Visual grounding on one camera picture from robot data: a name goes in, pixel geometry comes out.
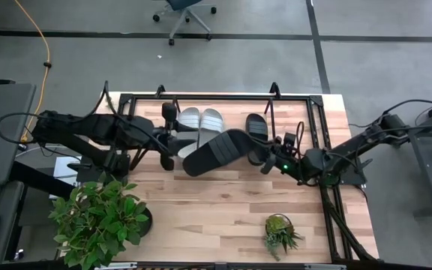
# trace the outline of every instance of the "black desk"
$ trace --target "black desk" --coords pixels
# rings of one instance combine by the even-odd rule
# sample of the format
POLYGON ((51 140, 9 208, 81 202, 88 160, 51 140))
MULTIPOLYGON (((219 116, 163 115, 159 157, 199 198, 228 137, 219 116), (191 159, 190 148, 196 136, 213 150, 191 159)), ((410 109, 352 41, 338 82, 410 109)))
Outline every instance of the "black desk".
POLYGON ((7 254, 8 246, 11 249, 11 234, 17 222, 17 210, 23 198, 24 184, 12 181, 4 186, 0 196, 0 263, 5 256, 12 257, 14 254, 7 254))
MULTIPOLYGON (((28 112, 35 96, 35 86, 29 84, 0 85, 0 117, 8 113, 28 112)), ((26 116, 6 118, 1 132, 12 140, 21 139, 26 116)), ((0 185, 8 180, 18 145, 0 139, 0 185)))

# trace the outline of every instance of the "orange cable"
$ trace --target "orange cable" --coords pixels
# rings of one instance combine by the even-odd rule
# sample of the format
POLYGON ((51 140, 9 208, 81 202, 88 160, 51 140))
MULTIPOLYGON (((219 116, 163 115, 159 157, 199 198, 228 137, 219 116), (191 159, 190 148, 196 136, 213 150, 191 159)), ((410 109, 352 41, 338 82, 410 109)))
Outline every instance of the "orange cable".
MULTIPOLYGON (((37 107, 36 110, 34 111, 34 114, 38 114, 39 109, 41 108, 41 104, 43 103, 43 97, 44 97, 44 89, 46 87, 46 79, 48 77, 48 73, 50 72, 50 63, 51 63, 51 53, 50 53, 50 46, 48 45, 46 38, 43 35, 43 32, 41 32, 41 30, 39 29, 38 25, 36 24, 36 22, 31 18, 31 16, 28 14, 28 12, 26 12, 26 10, 24 9, 24 7, 18 2, 18 0, 14 0, 16 2, 16 4, 19 6, 19 8, 21 8, 21 11, 24 12, 24 14, 28 17, 28 19, 31 21, 31 23, 33 24, 33 26, 37 29, 37 31, 39 32, 39 35, 43 38, 44 44, 46 45, 46 63, 47 65, 45 65, 45 70, 44 70, 44 77, 43 77, 43 83, 41 85, 41 94, 39 97, 39 102, 37 103, 37 107)), ((29 118, 29 122, 28 122, 28 127, 31 126, 31 123, 33 122, 33 118, 34 116, 31 116, 29 118)), ((28 141, 28 130, 25 130, 24 133, 22 134, 21 137, 21 141, 22 142, 27 142, 28 141)))

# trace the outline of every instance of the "floor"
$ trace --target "floor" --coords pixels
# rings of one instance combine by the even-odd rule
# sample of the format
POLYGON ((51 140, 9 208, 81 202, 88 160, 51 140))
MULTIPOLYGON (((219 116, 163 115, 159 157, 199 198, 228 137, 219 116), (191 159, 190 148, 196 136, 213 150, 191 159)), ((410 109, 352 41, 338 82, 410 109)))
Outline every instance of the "floor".
MULTIPOLYGON (((162 1, 20 2, 53 36, 47 38, 53 68, 44 110, 82 115, 104 80, 113 91, 155 91, 164 84, 189 92, 267 92, 275 81, 283 93, 342 94, 349 121, 360 125, 399 101, 432 99, 432 0, 207 0, 217 4, 217 14, 196 12, 214 39, 198 39, 203 31, 190 22, 175 46, 166 34, 176 16, 152 21, 162 1), (90 37, 61 37, 82 31, 90 37)), ((0 0, 0 30, 35 36, 8 0, 0 0)), ((12 34, 0 31, 0 78, 39 88, 44 44, 39 37, 1 36, 12 34)), ((412 124, 425 108, 410 104, 397 113, 412 124)), ((373 158, 365 173, 380 257, 432 266, 432 219, 413 218, 432 205, 413 150, 379 146, 363 158, 373 158)), ((21 160, 34 167, 54 163, 37 151, 21 160)), ((41 220, 25 235, 28 248, 50 239, 44 232, 51 224, 41 220)), ((51 248, 29 248, 27 260, 51 259, 53 253, 43 252, 51 248)))

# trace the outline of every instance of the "chair base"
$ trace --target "chair base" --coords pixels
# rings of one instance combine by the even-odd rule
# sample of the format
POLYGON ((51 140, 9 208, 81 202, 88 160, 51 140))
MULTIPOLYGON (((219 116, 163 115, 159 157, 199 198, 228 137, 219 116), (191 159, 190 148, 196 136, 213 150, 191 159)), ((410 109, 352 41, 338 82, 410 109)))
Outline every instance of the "chair base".
POLYGON ((179 17, 178 21, 172 27, 172 30, 169 33, 169 45, 171 45, 171 46, 174 45, 174 39, 173 39, 173 37, 174 37, 176 31, 178 31, 178 29, 181 26, 181 24, 183 23, 183 21, 186 21, 186 23, 189 23, 191 17, 196 20, 196 22, 198 23, 198 25, 200 25, 201 27, 203 27, 206 30, 206 32, 207 32, 207 34, 206 34, 206 40, 210 41, 212 39, 211 29, 193 11, 193 8, 201 8, 201 7, 210 7, 211 8, 211 13, 212 14, 216 14, 216 5, 215 4, 195 4, 195 5, 191 6, 191 7, 186 7, 186 8, 183 8, 181 10, 173 10, 171 8, 171 6, 169 4, 167 4, 164 7, 163 10, 154 13, 153 20, 155 22, 159 22, 159 20, 160 20, 159 16, 160 15, 164 15, 166 13, 171 13, 171 12, 176 12, 176 11, 181 13, 181 16, 179 17))

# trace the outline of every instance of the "potted plant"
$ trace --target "potted plant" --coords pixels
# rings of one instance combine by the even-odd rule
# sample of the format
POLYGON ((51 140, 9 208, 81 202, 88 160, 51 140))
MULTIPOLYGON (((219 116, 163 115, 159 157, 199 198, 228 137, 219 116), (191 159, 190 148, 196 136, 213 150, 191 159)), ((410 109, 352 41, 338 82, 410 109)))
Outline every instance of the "potted plant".
POLYGON ((73 189, 68 201, 58 198, 53 203, 55 210, 49 218, 58 223, 54 239, 62 244, 58 249, 65 252, 64 263, 69 267, 108 266, 116 254, 126 250, 125 240, 138 245, 151 229, 152 215, 146 204, 124 194, 137 185, 123 185, 111 175, 103 174, 101 179, 112 181, 104 187, 85 183, 73 189))
POLYGON ((302 240, 302 237, 294 231, 291 220, 284 214, 270 215, 266 219, 265 229, 265 246, 277 261, 280 260, 279 256, 276 254, 276 249, 279 245, 283 245, 284 252, 287 254, 287 247, 298 249, 298 244, 295 239, 302 240))

